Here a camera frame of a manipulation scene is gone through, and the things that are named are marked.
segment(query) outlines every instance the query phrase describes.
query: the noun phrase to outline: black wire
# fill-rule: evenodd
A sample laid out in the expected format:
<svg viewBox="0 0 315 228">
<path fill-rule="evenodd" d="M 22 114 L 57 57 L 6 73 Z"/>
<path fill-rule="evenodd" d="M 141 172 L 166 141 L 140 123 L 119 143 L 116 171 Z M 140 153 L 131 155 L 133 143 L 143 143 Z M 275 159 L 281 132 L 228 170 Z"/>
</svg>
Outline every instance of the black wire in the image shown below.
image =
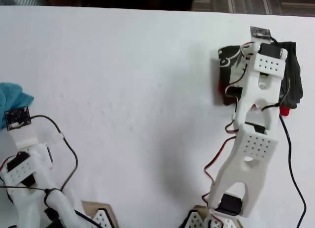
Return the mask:
<svg viewBox="0 0 315 228">
<path fill-rule="evenodd" d="M 271 39 L 274 43 L 278 44 L 278 41 L 277 41 L 275 38 L 273 38 L 273 37 L 270 36 L 270 39 Z"/>
<path fill-rule="evenodd" d="M 86 215 L 82 214 L 81 212 L 77 211 L 77 210 L 74 210 L 75 213 L 83 218 L 84 220 L 90 222 L 91 224 L 93 224 L 94 226 L 96 226 L 97 228 L 103 228 L 101 225 L 99 225 L 98 223 L 96 223 L 95 221 L 93 221 L 91 218 L 87 217 Z"/>
<path fill-rule="evenodd" d="M 53 188 L 53 189 L 50 189 L 50 190 L 45 190 L 46 195 L 45 195 L 45 198 L 44 198 L 44 204 L 45 204 L 48 208 L 51 208 L 51 207 L 47 204 L 47 198 L 48 198 L 48 196 L 50 195 L 50 193 L 51 193 L 52 191 L 54 191 L 54 190 L 61 191 L 61 190 L 59 190 L 59 189 L 57 189 L 57 188 Z M 83 218 L 84 220 L 90 222 L 90 223 L 93 224 L 94 226 L 96 226 L 96 227 L 98 227 L 98 228 L 103 228 L 101 225 L 99 225 L 98 223 L 96 223 L 96 222 L 93 221 L 91 218 L 87 217 L 86 215 L 82 214 L 81 212 L 79 212 L 79 211 L 77 211 L 77 210 L 74 210 L 74 211 L 75 211 L 75 213 L 76 213 L 79 217 L 81 217 L 81 218 Z"/>
<path fill-rule="evenodd" d="M 56 127 L 57 131 L 59 133 L 61 133 L 63 135 L 63 140 L 64 140 L 64 143 L 67 145 L 67 147 L 70 149 L 70 151 L 73 153 L 74 155 L 74 158 L 75 158 L 75 167 L 73 169 L 73 171 L 70 173 L 70 175 L 68 176 L 68 178 L 65 180 L 65 182 L 63 183 L 63 185 L 61 186 L 60 188 L 60 191 L 63 191 L 64 187 L 66 186 L 66 184 L 69 182 L 69 180 L 71 179 L 71 177 L 73 176 L 73 174 L 75 173 L 75 171 L 77 170 L 78 168 L 78 156 L 77 154 L 75 153 L 75 151 L 71 148 L 71 146 L 69 145 L 68 141 L 66 140 L 64 134 L 61 132 L 60 128 L 58 127 L 58 125 L 56 124 L 56 122 L 54 122 L 51 118 L 49 118 L 48 116 L 45 116 L 45 115 L 35 115 L 35 116 L 32 116 L 31 119 L 34 119 L 34 118 L 37 118 L 37 117 L 43 117 L 43 118 L 46 118 L 47 120 L 49 120 L 51 123 L 54 124 L 54 126 Z"/>
<path fill-rule="evenodd" d="M 302 215 L 300 217 L 300 220 L 299 220 L 299 222 L 298 222 L 298 224 L 296 226 L 297 228 L 299 228 L 301 223 L 302 223 L 302 220 L 303 220 L 303 218 L 304 218 L 304 216 L 306 214 L 306 202 L 305 202 L 305 200 L 303 198 L 303 195 L 302 195 L 302 193 L 301 193 L 297 183 L 295 182 L 294 175 L 293 175 L 293 172 L 292 172 L 292 165 L 291 165 L 292 144 L 291 144 L 290 135 L 289 135 L 289 132 L 287 131 L 287 128 L 285 126 L 285 123 L 284 123 L 284 120 L 283 120 L 282 116 L 279 115 L 279 118 L 280 118 L 281 124 L 283 126 L 283 129 L 284 129 L 284 132 L 285 132 L 285 135 L 286 135 L 286 138 L 287 138 L 287 142 L 288 142 L 288 145 L 289 145 L 288 165 L 289 165 L 290 175 L 291 175 L 292 181 L 294 183 L 294 186 L 295 186 L 297 192 L 299 193 L 299 196 L 301 197 L 301 200 L 302 200 L 303 205 L 304 205 L 303 213 L 302 213 Z"/>
<path fill-rule="evenodd" d="M 45 195 L 45 197 L 44 197 L 44 204 L 45 204 L 47 207 L 49 207 L 49 208 L 51 208 L 51 207 L 48 206 L 48 204 L 47 204 L 47 198 L 48 198 L 48 196 L 50 195 L 50 193 L 51 193 L 52 191 L 54 191 L 54 190 L 61 191 L 60 189 L 57 189 L 57 188 L 53 188 L 53 189 L 50 189 L 50 190 L 45 190 L 46 195 Z"/>
<path fill-rule="evenodd" d="M 42 190 L 42 191 L 46 191 L 45 189 L 40 189 L 40 188 L 34 188 L 34 187 L 19 187 L 19 186 L 0 186 L 0 188 L 4 188 L 4 189 L 30 189 L 30 190 Z"/>
<path fill-rule="evenodd" d="M 271 105 L 267 105 L 267 106 L 264 106 L 261 111 L 264 111 L 266 110 L 267 108 L 270 108 L 270 107 L 279 107 L 282 105 L 283 101 L 285 100 L 285 98 L 287 97 L 289 91 L 290 91 L 290 87 L 291 87 L 291 83 L 290 83 L 290 80 L 289 80 L 289 87 L 288 89 L 286 90 L 286 93 L 284 94 L 283 98 L 281 99 L 281 101 L 277 102 L 276 104 L 271 104 Z"/>
</svg>

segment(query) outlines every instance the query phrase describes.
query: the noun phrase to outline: blue cloth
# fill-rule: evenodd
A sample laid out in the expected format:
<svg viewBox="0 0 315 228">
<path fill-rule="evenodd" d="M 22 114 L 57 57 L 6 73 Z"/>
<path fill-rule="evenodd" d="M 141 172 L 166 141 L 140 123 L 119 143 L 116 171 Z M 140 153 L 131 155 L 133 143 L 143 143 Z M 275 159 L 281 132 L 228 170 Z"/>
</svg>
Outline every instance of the blue cloth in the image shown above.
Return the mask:
<svg viewBox="0 0 315 228">
<path fill-rule="evenodd" d="M 0 83 L 0 120 L 1 129 L 6 127 L 4 112 L 21 106 L 29 106 L 34 100 L 33 96 L 22 92 L 17 84 Z"/>
</svg>

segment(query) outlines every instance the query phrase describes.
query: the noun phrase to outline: floor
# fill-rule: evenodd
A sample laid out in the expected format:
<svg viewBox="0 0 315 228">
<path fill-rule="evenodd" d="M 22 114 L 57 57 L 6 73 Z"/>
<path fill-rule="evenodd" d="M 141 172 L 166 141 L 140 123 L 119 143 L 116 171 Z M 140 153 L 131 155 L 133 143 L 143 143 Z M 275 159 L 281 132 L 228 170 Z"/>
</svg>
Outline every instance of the floor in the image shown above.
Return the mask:
<svg viewBox="0 0 315 228">
<path fill-rule="evenodd" d="M 193 0 L 192 10 L 315 17 L 315 0 Z"/>
</svg>

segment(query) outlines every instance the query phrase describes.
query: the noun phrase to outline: white table surface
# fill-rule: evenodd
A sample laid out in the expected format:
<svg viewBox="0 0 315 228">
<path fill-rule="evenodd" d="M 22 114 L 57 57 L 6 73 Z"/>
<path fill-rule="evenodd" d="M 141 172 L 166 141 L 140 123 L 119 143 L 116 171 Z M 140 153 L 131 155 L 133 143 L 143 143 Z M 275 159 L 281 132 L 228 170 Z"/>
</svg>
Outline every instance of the white table surface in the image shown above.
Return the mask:
<svg viewBox="0 0 315 228">
<path fill-rule="evenodd" d="M 228 137 L 232 106 L 217 93 L 217 50 L 250 40 L 250 26 L 296 41 L 304 97 L 286 118 L 292 166 L 313 227 L 314 18 L 68 7 L 0 7 L 0 81 L 35 96 L 31 114 L 51 116 L 79 157 L 68 184 L 82 200 L 110 203 L 122 228 L 175 228 L 210 180 L 203 167 Z M 41 141 L 54 127 L 34 120 Z M 287 166 L 287 141 L 270 163 L 245 228 L 296 227 L 303 210 Z M 5 130 L 0 159 L 14 152 Z M 229 144 L 211 168 L 215 175 Z M 74 165 L 52 146 L 59 184 Z M 15 217 L 0 192 L 0 221 Z"/>
</svg>

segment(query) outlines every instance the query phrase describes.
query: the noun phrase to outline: dark background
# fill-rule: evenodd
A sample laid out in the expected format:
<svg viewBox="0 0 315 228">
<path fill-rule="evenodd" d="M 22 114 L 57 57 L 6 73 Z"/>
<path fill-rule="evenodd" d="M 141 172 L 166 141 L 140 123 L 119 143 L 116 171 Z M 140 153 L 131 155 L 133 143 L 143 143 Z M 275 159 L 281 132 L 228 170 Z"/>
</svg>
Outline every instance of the dark background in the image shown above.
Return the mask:
<svg viewBox="0 0 315 228">
<path fill-rule="evenodd" d="M 51 5 L 315 16 L 315 0 L 49 0 Z"/>
</svg>

